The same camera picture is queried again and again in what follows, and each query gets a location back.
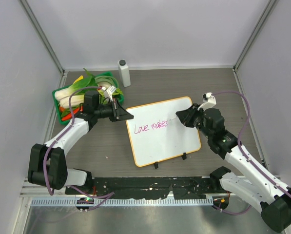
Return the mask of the orange framed whiteboard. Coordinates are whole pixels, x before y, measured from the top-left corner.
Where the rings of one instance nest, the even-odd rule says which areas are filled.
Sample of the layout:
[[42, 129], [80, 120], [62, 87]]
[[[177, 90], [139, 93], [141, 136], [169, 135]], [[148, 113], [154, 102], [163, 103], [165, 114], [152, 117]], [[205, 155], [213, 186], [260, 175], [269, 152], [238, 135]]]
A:
[[201, 148], [198, 130], [181, 124], [176, 117], [177, 111], [188, 109], [192, 105], [190, 97], [128, 108], [134, 115], [126, 121], [135, 165], [144, 167], [155, 162], [197, 152]]

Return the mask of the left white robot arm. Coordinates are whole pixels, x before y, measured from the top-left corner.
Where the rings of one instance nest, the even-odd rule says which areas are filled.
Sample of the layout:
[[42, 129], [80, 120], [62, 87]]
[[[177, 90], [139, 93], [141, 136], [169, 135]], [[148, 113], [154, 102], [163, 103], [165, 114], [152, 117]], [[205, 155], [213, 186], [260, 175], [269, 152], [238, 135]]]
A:
[[89, 194], [93, 188], [92, 174], [85, 170], [68, 169], [68, 152], [99, 119], [108, 118], [111, 122], [117, 122], [134, 118], [115, 98], [101, 104], [98, 91], [86, 92], [81, 106], [80, 113], [72, 116], [69, 124], [53, 139], [35, 144], [31, 149], [28, 182], [46, 187], [51, 195], [55, 190], [70, 186], [75, 186], [84, 195]]

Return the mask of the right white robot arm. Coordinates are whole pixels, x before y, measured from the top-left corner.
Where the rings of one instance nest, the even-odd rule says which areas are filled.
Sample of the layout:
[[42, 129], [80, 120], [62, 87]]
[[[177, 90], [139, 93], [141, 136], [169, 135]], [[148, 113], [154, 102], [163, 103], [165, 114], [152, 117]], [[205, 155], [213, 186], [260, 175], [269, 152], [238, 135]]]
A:
[[226, 130], [225, 119], [218, 109], [203, 110], [195, 103], [177, 111], [176, 116], [184, 126], [201, 132], [210, 149], [247, 179], [243, 181], [229, 169], [220, 167], [210, 174], [212, 191], [226, 190], [237, 195], [255, 208], [265, 224], [277, 233], [291, 225], [291, 187], [262, 166], [240, 140]]

